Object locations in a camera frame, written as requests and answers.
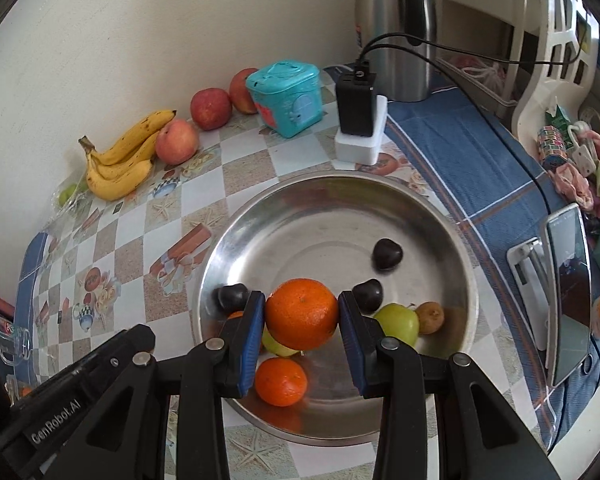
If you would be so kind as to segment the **clear bag green fruits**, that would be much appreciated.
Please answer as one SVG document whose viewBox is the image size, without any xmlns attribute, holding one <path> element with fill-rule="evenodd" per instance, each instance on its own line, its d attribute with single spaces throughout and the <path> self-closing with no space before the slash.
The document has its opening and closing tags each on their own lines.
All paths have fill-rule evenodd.
<svg viewBox="0 0 600 480">
<path fill-rule="evenodd" d="M 84 169 L 73 171 L 58 186 L 52 204 L 56 211 L 61 211 L 65 206 L 73 204 L 86 191 L 86 171 Z"/>
</svg>

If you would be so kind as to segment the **clear glass mug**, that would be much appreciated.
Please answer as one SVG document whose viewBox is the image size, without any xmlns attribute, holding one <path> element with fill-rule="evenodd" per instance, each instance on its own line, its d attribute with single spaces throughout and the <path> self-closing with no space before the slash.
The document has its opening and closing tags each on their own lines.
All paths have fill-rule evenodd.
<svg viewBox="0 0 600 480">
<path fill-rule="evenodd" d="M 0 357 L 7 366 L 18 366 L 30 359 L 30 330 L 0 316 Z"/>
</svg>

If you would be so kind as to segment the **brown kiwi fruit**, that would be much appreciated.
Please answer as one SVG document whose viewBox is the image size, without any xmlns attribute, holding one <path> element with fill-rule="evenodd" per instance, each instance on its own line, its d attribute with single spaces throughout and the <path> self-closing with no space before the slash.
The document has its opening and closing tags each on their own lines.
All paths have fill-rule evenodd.
<svg viewBox="0 0 600 480">
<path fill-rule="evenodd" d="M 445 321 L 443 308 L 435 301 L 426 301 L 420 304 L 415 313 L 419 322 L 419 333 L 431 335 L 440 330 Z"/>
</svg>

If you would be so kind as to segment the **small green apple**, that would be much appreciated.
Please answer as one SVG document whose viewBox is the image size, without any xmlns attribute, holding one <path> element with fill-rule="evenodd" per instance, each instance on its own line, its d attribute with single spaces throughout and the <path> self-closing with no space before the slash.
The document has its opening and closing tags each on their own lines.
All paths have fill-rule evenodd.
<svg viewBox="0 0 600 480">
<path fill-rule="evenodd" d="M 380 324 L 386 336 L 415 347 L 419 334 L 419 318 L 414 310 L 402 304 L 386 304 L 373 318 Z"/>
</svg>

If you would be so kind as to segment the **smartphone on stand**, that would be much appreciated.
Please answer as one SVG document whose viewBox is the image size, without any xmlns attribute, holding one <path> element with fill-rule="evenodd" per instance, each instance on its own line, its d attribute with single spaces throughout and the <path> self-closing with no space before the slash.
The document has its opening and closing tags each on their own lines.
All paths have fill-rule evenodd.
<svg viewBox="0 0 600 480">
<path fill-rule="evenodd" d="M 548 278 L 546 369 L 557 387 L 588 355 L 591 336 L 591 265 L 580 207 L 565 206 L 544 221 Z"/>
</svg>

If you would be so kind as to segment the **dark plum left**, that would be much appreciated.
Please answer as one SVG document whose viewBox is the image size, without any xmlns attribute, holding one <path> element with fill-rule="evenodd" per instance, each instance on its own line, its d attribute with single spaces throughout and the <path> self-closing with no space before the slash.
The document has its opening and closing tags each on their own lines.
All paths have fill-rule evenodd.
<svg viewBox="0 0 600 480">
<path fill-rule="evenodd" d="M 230 315 L 245 309 L 249 289 L 242 283 L 224 285 L 215 289 L 214 296 L 220 310 Z"/>
</svg>

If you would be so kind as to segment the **white phone stand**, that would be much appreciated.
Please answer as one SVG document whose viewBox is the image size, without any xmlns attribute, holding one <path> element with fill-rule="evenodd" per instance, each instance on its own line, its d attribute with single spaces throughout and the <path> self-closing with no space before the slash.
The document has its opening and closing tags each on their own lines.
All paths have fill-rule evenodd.
<svg viewBox="0 0 600 480">
<path fill-rule="evenodd" d="M 541 241 L 533 237 L 509 248 L 506 260 L 524 304 L 535 347 L 539 352 L 545 352 L 548 336 L 548 277 Z"/>
</svg>

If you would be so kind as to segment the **dark plum far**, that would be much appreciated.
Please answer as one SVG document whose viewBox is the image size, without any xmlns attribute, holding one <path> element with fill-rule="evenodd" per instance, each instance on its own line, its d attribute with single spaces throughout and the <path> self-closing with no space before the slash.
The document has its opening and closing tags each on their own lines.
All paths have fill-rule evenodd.
<svg viewBox="0 0 600 480">
<path fill-rule="evenodd" d="M 403 259 L 403 248 L 390 238 L 381 238 L 372 251 L 373 266 L 380 272 L 396 268 Z"/>
</svg>

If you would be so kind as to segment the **blue striped cloth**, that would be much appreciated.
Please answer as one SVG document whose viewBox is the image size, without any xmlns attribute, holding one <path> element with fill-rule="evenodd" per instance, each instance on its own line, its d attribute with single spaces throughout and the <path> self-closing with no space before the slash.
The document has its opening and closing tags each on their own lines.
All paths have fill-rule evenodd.
<svg viewBox="0 0 600 480">
<path fill-rule="evenodd" d="M 480 115 L 444 82 L 425 101 L 388 106 L 387 148 L 395 176 L 457 226 L 475 270 L 479 317 L 471 354 L 546 448 L 554 448 L 600 386 L 600 338 L 557 388 L 507 262 L 512 248 L 540 234 L 565 201 L 548 174 L 491 114 Z"/>
</svg>

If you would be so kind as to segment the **white power block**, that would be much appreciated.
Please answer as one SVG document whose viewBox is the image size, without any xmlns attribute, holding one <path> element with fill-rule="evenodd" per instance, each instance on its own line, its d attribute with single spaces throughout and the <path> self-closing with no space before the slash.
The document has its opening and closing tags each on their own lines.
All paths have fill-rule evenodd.
<svg viewBox="0 0 600 480">
<path fill-rule="evenodd" d="M 382 137 L 385 134 L 387 115 L 388 99 L 380 94 L 376 99 L 376 115 L 372 135 L 354 136 L 353 134 L 343 133 L 341 129 L 338 129 L 334 139 L 336 159 L 366 166 L 375 165 L 379 156 Z"/>
</svg>

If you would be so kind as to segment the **middle red apple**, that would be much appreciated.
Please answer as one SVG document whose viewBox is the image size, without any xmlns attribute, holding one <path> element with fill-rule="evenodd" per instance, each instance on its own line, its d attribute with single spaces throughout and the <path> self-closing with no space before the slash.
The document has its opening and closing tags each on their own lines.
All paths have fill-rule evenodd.
<svg viewBox="0 0 600 480">
<path fill-rule="evenodd" d="M 232 116 L 233 104 L 228 93 L 220 88 L 208 88 L 194 94 L 190 101 L 193 121 L 204 131 L 222 128 Z"/>
</svg>

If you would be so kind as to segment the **right red apple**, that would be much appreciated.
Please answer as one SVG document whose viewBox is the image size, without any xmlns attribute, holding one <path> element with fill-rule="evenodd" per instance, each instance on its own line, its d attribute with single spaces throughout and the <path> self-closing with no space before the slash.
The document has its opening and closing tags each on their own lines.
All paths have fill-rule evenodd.
<svg viewBox="0 0 600 480">
<path fill-rule="evenodd" d="M 258 112 L 256 104 L 254 104 L 246 86 L 247 78 L 256 71 L 256 68 L 245 68 L 244 70 L 241 70 L 232 78 L 230 88 L 228 89 L 228 95 L 230 96 L 230 100 L 234 107 L 238 112 L 245 115 L 254 115 Z"/>
</svg>

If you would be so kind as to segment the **black power adapter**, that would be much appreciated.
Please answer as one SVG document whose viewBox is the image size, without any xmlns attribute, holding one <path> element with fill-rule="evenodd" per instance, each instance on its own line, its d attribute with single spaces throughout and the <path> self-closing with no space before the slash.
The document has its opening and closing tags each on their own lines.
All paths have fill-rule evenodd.
<svg viewBox="0 0 600 480">
<path fill-rule="evenodd" d="M 376 74 L 367 60 L 357 62 L 350 73 L 336 82 L 336 99 L 340 130 L 350 136 L 370 138 L 374 132 L 377 90 Z"/>
</svg>

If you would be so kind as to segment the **teal plastic toy box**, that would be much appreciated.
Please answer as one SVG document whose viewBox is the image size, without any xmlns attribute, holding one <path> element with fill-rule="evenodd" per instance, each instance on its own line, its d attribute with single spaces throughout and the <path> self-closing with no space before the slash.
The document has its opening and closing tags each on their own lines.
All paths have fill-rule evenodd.
<svg viewBox="0 0 600 480">
<path fill-rule="evenodd" d="M 285 139 L 323 118 L 320 70 L 313 64 L 278 61 L 249 75 L 246 88 L 264 124 Z"/>
</svg>

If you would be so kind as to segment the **steel thermos jug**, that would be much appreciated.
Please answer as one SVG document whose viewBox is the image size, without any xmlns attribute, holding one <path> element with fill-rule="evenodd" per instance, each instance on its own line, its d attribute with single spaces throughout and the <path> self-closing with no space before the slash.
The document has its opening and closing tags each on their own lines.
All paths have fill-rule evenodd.
<svg viewBox="0 0 600 480">
<path fill-rule="evenodd" d="M 355 0 L 356 39 L 376 74 L 379 93 L 393 101 L 419 102 L 431 89 L 436 12 L 434 0 Z"/>
</svg>

